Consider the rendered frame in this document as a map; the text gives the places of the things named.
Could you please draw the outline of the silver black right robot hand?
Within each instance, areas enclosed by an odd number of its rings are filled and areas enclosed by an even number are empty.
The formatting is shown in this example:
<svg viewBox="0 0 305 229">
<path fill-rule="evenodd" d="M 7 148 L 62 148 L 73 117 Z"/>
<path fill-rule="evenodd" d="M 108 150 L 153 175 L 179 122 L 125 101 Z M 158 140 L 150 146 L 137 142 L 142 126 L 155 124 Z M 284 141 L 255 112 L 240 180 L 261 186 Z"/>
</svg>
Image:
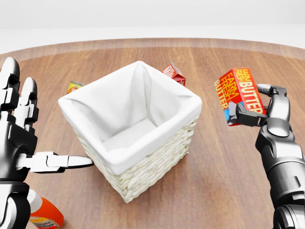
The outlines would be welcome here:
<svg viewBox="0 0 305 229">
<path fill-rule="evenodd" d="M 259 126 L 260 131 L 255 143 L 261 153 L 266 173 L 281 163 L 304 163 L 301 147 L 289 124 L 290 101 L 286 88 L 270 84 L 258 84 L 260 93 L 269 96 L 266 114 L 247 111 L 243 106 L 236 107 L 237 122 L 247 126 Z"/>
</svg>

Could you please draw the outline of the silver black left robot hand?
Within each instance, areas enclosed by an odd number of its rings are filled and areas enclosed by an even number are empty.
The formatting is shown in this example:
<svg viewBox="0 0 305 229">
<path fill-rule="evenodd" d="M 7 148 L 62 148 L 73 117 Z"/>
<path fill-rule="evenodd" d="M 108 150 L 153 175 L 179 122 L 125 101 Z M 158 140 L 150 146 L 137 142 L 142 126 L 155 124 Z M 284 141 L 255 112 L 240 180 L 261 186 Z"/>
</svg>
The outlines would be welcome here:
<svg viewBox="0 0 305 229">
<path fill-rule="evenodd" d="M 62 173 L 92 166 L 88 157 L 35 151 L 38 138 L 32 125 L 39 115 L 37 85 L 30 77 L 21 91 L 19 85 L 19 64 L 8 57 L 0 70 L 0 181 L 22 182 L 28 172 Z"/>
</svg>

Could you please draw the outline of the red butter box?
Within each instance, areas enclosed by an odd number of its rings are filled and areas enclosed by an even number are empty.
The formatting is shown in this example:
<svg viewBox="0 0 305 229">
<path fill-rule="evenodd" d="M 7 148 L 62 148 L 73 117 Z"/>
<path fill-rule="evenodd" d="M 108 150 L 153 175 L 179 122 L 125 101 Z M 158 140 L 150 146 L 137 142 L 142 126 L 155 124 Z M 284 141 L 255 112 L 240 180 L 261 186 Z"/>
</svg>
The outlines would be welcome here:
<svg viewBox="0 0 305 229">
<path fill-rule="evenodd" d="M 214 82 L 219 101 L 229 126 L 238 125 L 236 107 L 266 114 L 255 81 L 249 68 L 233 68 Z"/>
</svg>

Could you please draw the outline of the white wicker basket with liner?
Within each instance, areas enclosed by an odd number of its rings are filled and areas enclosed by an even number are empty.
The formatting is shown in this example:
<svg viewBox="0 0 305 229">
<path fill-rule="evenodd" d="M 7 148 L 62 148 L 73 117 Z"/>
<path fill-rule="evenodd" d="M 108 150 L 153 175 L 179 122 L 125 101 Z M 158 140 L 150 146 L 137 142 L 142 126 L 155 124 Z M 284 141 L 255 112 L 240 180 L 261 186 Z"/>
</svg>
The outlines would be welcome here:
<svg viewBox="0 0 305 229">
<path fill-rule="evenodd" d="M 124 202 L 187 154 L 202 109 L 199 96 L 142 61 L 63 96 L 58 104 Z"/>
</svg>

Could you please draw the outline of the orange ketchup bottle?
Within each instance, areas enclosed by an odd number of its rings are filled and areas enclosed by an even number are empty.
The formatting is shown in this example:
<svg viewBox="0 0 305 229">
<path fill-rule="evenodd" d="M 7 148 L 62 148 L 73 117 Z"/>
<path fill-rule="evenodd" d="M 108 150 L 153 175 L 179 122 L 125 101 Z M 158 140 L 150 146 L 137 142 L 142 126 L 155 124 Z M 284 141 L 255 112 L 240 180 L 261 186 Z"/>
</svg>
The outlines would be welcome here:
<svg viewBox="0 0 305 229">
<path fill-rule="evenodd" d="M 60 229 L 64 223 L 63 214 L 47 199 L 30 189 L 27 200 L 30 204 L 29 221 L 38 229 Z"/>
</svg>

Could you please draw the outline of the yellow orange food box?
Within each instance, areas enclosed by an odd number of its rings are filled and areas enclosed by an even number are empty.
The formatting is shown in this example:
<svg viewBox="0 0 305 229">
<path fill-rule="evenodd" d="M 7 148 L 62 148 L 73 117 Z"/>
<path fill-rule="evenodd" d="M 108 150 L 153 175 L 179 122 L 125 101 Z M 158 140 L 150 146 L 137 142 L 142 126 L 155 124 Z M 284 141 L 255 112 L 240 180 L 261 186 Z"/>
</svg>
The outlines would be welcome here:
<svg viewBox="0 0 305 229">
<path fill-rule="evenodd" d="M 71 92 L 73 92 L 73 91 L 75 91 L 79 88 L 82 88 L 83 86 L 84 86 L 84 84 L 71 80 L 68 91 L 67 91 L 67 94 L 69 94 L 69 93 L 71 93 Z"/>
</svg>

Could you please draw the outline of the red milk carton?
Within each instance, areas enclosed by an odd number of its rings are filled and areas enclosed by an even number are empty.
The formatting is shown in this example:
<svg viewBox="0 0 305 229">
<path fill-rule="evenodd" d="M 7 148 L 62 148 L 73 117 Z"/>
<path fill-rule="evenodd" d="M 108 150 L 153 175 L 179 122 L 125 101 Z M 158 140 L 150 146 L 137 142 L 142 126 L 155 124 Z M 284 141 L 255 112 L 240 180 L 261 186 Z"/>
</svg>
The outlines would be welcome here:
<svg viewBox="0 0 305 229">
<path fill-rule="evenodd" d="M 183 76 L 180 69 L 177 68 L 172 61 L 165 69 L 162 70 L 162 73 L 174 79 L 179 84 L 185 86 L 186 78 Z"/>
</svg>

